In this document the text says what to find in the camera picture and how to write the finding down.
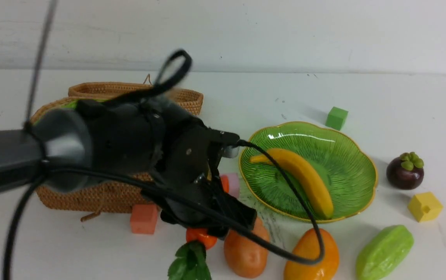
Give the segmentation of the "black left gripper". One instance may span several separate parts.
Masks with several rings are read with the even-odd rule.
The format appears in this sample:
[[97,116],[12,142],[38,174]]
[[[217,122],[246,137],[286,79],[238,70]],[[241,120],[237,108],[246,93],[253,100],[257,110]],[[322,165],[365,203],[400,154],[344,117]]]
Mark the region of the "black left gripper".
[[[152,172],[160,187],[175,194],[190,193],[188,186],[192,183],[203,179],[219,180],[221,174],[218,165],[222,158],[208,157],[208,129],[206,126],[193,124],[167,138],[163,157]],[[229,199],[231,202],[227,218],[246,230],[253,230],[257,219],[255,209],[238,202],[237,198],[231,195]],[[175,206],[175,201],[166,198],[162,219],[175,224],[173,218],[168,217],[170,206]]]

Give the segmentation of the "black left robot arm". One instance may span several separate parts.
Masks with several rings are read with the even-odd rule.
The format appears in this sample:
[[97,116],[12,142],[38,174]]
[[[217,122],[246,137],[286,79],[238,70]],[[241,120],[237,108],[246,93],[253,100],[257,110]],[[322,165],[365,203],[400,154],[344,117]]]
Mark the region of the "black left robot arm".
[[210,129],[170,101],[106,106],[78,101],[56,108],[29,129],[0,131],[0,193],[36,182],[58,193],[105,183],[103,173],[148,173],[143,196],[161,218],[185,228],[207,228],[224,239],[230,224],[253,230],[255,209],[222,189],[218,164],[239,137]]

